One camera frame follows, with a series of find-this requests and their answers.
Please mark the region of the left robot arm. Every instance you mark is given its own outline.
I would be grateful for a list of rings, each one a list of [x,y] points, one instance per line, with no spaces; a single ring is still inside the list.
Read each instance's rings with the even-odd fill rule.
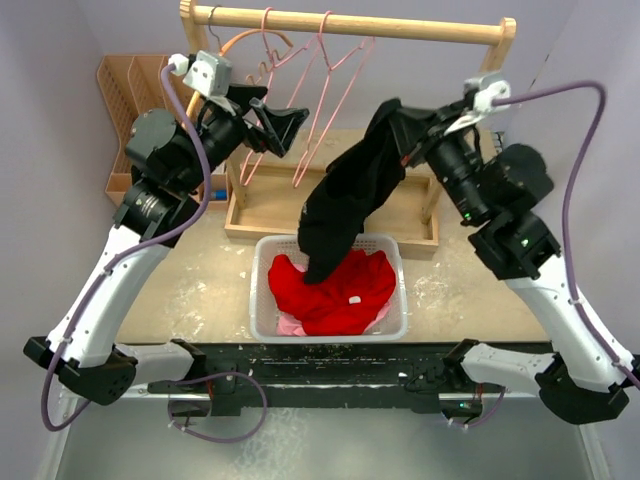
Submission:
[[[264,86],[233,85],[204,103],[193,125],[165,109],[140,114],[125,154],[133,185],[114,216],[107,243],[82,293],[59,325],[30,338],[25,355],[81,397],[106,406],[131,386],[172,381],[202,387],[203,354],[182,340],[131,346],[117,332],[150,274],[207,208],[194,192],[240,145],[284,157],[306,108],[271,109]]]

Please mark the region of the orange hanger with metal hook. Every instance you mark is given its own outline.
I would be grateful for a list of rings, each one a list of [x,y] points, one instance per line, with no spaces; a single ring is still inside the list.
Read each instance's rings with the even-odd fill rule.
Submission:
[[[242,45],[243,43],[246,43],[245,41],[246,38],[263,33],[260,29],[245,30],[235,35],[234,37],[232,37],[230,40],[228,40],[226,43],[223,44],[221,43],[219,36],[214,34],[211,24],[207,24],[207,28],[205,29],[204,24],[198,24],[196,22],[195,9],[197,6],[198,6],[198,1],[183,0],[183,1],[180,1],[179,3],[179,15],[180,15],[182,26],[188,42],[189,54],[196,54],[198,50],[201,50],[203,48],[205,50],[209,49],[210,44],[209,44],[207,34],[205,32],[206,29],[208,29],[210,36],[216,39],[217,53],[220,54],[221,56],[227,55],[232,49],[234,49],[234,47],[237,47],[239,44]],[[266,30],[266,32],[264,33],[266,33],[267,36],[271,35],[279,38],[283,43],[283,45],[286,47],[286,49],[283,52],[280,52],[277,49],[275,49],[273,51],[274,55],[278,54],[280,55],[279,58],[284,58],[284,56],[288,55],[289,53],[293,53],[293,46],[294,46],[293,42],[289,39],[289,37],[285,33],[280,31],[274,31],[274,30]],[[248,82],[257,84],[258,81],[261,80],[266,73],[270,72],[270,69],[271,69],[271,67],[269,66],[270,63],[271,63],[271,60],[269,60],[268,63],[264,63],[264,66],[259,66],[258,67],[259,75],[257,79],[251,77],[251,79],[248,80]],[[186,109],[186,113],[190,119],[194,118],[196,107],[200,104],[201,100],[202,100],[201,95],[197,91],[194,91]]]

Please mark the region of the pink wire hanger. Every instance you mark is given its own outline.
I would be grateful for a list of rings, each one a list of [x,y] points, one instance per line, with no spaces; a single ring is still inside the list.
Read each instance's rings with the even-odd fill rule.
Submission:
[[[260,73],[260,75],[257,79],[251,76],[247,77],[247,80],[252,85],[259,85],[264,78],[267,78],[266,87],[268,90],[271,90],[274,76],[277,70],[279,70],[285,64],[289,63],[292,59],[294,59],[301,53],[307,52],[312,46],[316,46],[318,43],[316,35],[313,35],[305,45],[298,49],[294,49],[293,43],[288,39],[287,35],[284,35],[285,44],[287,45],[287,50],[285,51],[285,53],[281,54],[277,49],[272,48],[267,38],[267,33],[269,32],[269,30],[267,29],[267,20],[269,13],[273,10],[273,7],[267,7],[264,10],[260,24],[260,34],[263,41],[267,62],[262,62],[259,65],[258,72]],[[244,162],[242,163],[240,172],[240,185],[243,187],[247,187],[250,184],[258,166],[264,158],[264,154],[261,153],[253,166],[249,167],[249,160],[251,159],[252,155],[253,152],[250,151],[245,157]]]
[[[296,165],[296,168],[292,177],[292,186],[294,188],[298,188],[300,186],[303,178],[305,177],[307,171],[309,170],[309,167],[312,161],[316,158],[318,154],[318,150],[320,149],[322,143],[324,142],[325,137],[329,133],[329,130],[333,126],[333,123],[336,117],[340,113],[340,110],[342,109],[342,106],[345,100],[347,99],[351,90],[353,89],[354,84],[356,83],[358,77],[360,76],[360,73],[375,46],[374,37],[372,36],[365,37],[363,40],[360,41],[359,44],[357,44],[355,47],[349,50],[341,59],[337,60],[336,62],[332,62],[330,59],[328,50],[326,48],[326,43],[324,41],[324,34],[328,32],[327,23],[332,15],[333,15],[333,12],[331,10],[327,10],[323,14],[323,18],[322,18],[318,33],[316,34],[316,50],[314,51],[312,59],[315,59],[319,54],[322,55],[322,60],[325,66],[326,77],[323,84],[323,88],[318,98],[318,103],[314,112],[314,117],[311,123],[311,127],[309,129],[309,135],[305,142],[305,150],[302,153]],[[318,128],[319,118],[320,118],[320,115],[324,113],[326,110],[325,104],[327,100],[327,95],[331,91],[334,73],[337,70],[339,70],[345,63],[348,63],[357,54],[360,55],[359,63],[356,69],[354,70],[343,93],[341,94],[340,98],[337,100],[330,116],[327,118],[325,124],[323,125],[322,130],[319,130]]]

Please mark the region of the black t shirt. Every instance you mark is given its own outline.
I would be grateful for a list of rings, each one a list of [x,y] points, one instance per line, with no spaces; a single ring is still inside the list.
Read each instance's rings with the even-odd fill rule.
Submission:
[[[326,168],[301,210],[297,241],[309,257],[306,284],[327,280],[349,253],[364,223],[406,177],[403,158],[390,152],[389,117],[398,98],[380,104],[357,143]]]

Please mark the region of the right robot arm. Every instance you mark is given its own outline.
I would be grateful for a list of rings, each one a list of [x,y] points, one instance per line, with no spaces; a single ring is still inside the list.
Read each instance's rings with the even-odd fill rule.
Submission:
[[[557,417],[584,425],[617,418],[639,377],[639,358],[617,343],[566,271],[569,250],[532,211],[553,188],[534,148],[515,144],[484,161],[467,143],[472,126],[455,129],[456,102],[437,110],[400,107],[391,128],[400,161],[426,163],[462,217],[481,262],[534,314],[553,350],[529,354],[465,339],[443,359],[443,384],[467,391],[494,384],[537,396]]]

